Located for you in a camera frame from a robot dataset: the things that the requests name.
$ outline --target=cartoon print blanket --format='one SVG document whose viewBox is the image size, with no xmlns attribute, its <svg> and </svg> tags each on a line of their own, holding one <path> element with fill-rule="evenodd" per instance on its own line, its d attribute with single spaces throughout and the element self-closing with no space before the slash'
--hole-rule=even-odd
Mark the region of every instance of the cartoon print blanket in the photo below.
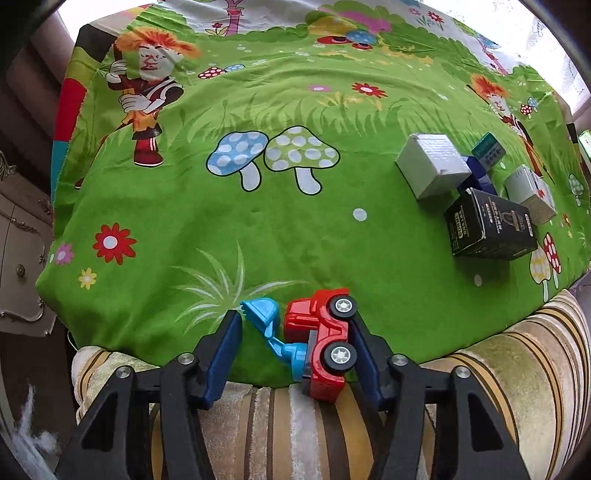
<svg viewBox="0 0 591 480">
<path fill-rule="evenodd" d="M 588 188 L 552 88 L 441 12 L 167 0 L 96 25 L 64 82 L 38 281 L 79 346 L 162 365 L 242 300 L 347 286 L 373 333 L 424 362 L 513 325 L 589 264 Z M 500 194 L 521 164 L 543 176 L 558 216 L 538 251 L 453 258 L 454 194 L 416 201 L 394 163 L 416 132 L 462 154 L 492 132 Z M 250 324 L 232 380 L 290 383 Z"/>
</svg>

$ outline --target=red flower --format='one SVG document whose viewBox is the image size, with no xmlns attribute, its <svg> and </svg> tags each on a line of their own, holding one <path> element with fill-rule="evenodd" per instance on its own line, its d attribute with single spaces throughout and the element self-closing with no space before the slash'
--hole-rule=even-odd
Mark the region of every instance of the red flower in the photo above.
<svg viewBox="0 0 591 480">
<path fill-rule="evenodd" d="M 119 224 L 114 223 L 113 227 L 108 225 L 100 227 L 100 233 L 95 235 L 96 243 L 92 246 L 97 257 L 105 257 L 105 262 L 109 263 L 113 258 L 121 265 L 123 263 L 123 255 L 127 257 L 135 257 L 135 252 L 131 245 L 136 243 L 133 238 L 127 238 L 129 230 L 119 230 Z"/>
<path fill-rule="evenodd" d="M 443 19 L 439 15 L 437 15 L 435 12 L 429 12 L 427 15 L 429 15 L 429 17 L 431 17 L 431 20 L 433 20 L 434 22 L 444 23 Z"/>
<path fill-rule="evenodd" d="M 378 87 L 373 87 L 369 83 L 355 83 L 351 86 L 353 90 L 357 90 L 359 93 L 364 93 L 368 96 L 374 96 L 378 98 L 387 97 L 386 92 L 380 90 Z"/>
</svg>

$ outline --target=striped cushion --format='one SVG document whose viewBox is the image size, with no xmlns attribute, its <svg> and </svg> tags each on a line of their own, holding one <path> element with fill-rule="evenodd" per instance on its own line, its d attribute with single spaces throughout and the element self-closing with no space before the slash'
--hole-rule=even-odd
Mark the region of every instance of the striped cushion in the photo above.
<svg viewBox="0 0 591 480">
<path fill-rule="evenodd" d="M 583 312 L 564 290 L 505 332 L 424 366 L 469 367 L 502 413 L 531 479 L 550 480 L 587 425 L 589 338 Z M 81 354 L 84 367 L 73 375 L 80 415 L 117 367 L 153 368 L 96 347 Z M 229 382 L 214 408 L 199 415 L 219 480 L 366 480 L 384 421 L 358 384 L 347 385 L 333 405 L 302 395 L 299 385 L 272 390 Z M 158 406 L 151 421 L 154 478 L 166 479 Z M 419 480 L 431 473 L 435 423 L 436 406 L 426 406 Z"/>
</svg>

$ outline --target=red toy truck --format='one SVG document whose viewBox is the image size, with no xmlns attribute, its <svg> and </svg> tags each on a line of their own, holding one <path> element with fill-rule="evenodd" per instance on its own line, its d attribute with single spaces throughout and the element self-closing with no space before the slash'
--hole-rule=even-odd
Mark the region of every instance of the red toy truck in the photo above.
<svg viewBox="0 0 591 480">
<path fill-rule="evenodd" d="M 283 334 L 287 342 L 308 344 L 302 384 L 312 398 L 334 403 L 343 390 L 344 375 L 357 360 L 348 343 L 348 319 L 356 312 L 348 288 L 317 290 L 288 304 Z"/>
</svg>

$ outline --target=cartoon mushroom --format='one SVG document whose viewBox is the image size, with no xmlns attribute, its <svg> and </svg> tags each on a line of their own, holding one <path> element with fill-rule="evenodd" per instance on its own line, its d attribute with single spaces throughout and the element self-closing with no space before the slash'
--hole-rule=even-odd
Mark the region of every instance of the cartoon mushroom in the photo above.
<svg viewBox="0 0 591 480">
<path fill-rule="evenodd" d="M 365 30 L 347 32 L 345 38 L 353 42 L 352 46 L 359 50 L 371 50 L 373 48 L 372 45 L 377 42 L 375 36 Z"/>
<path fill-rule="evenodd" d="M 261 172 L 254 159 L 265 150 L 268 141 L 269 138 L 262 132 L 229 133 L 208 156 L 206 167 L 218 177 L 227 177 L 238 172 L 242 188 L 246 192 L 252 192 L 261 184 Z"/>
<path fill-rule="evenodd" d="M 306 127 L 295 125 L 271 138 L 264 160 L 271 171 L 293 168 L 300 191 L 316 195 L 322 190 L 322 185 L 314 178 L 312 170 L 334 167 L 340 160 L 340 153 Z"/>
<path fill-rule="evenodd" d="M 569 175 L 569 185 L 570 191 L 573 193 L 577 205 L 581 206 L 580 196 L 584 193 L 585 187 L 583 187 L 583 184 L 579 182 L 577 177 L 575 177 L 572 173 Z"/>
<path fill-rule="evenodd" d="M 202 80 L 209 80 L 223 73 L 226 73 L 226 71 L 214 66 L 209 67 L 207 70 L 205 70 L 205 72 L 201 72 L 199 75 L 197 75 L 197 77 Z"/>
<path fill-rule="evenodd" d="M 531 114 L 534 112 L 534 109 L 530 105 L 522 103 L 519 111 L 521 112 L 521 115 L 527 115 L 527 118 L 531 118 Z"/>
<path fill-rule="evenodd" d="M 548 301 L 548 280 L 552 278 L 552 268 L 548 263 L 548 258 L 542 247 L 538 246 L 535 252 L 532 252 L 530 259 L 531 278 L 544 288 L 544 302 Z"/>
<path fill-rule="evenodd" d="M 540 104 L 538 103 L 538 100 L 536 100 L 533 97 L 530 97 L 527 100 L 527 104 L 534 109 L 535 113 L 538 113 L 538 107 L 540 106 Z"/>
<path fill-rule="evenodd" d="M 235 72 L 236 70 L 242 70 L 244 68 L 244 65 L 242 63 L 237 63 L 236 65 L 230 65 L 229 67 L 226 67 L 224 70 L 226 72 Z"/>
<path fill-rule="evenodd" d="M 558 274 L 562 272 L 562 265 L 560 264 L 560 258 L 558 257 L 558 253 L 556 252 L 556 245 L 554 244 L 554 239 L 549 233 L 547 233 L 544 237 L 542 248 L 544 249 L 546 258 L 550 263 L 550 267 L 552 267 L 552 273 L 554 276 L 554 286 L 558 288 Z"/>
</svg>

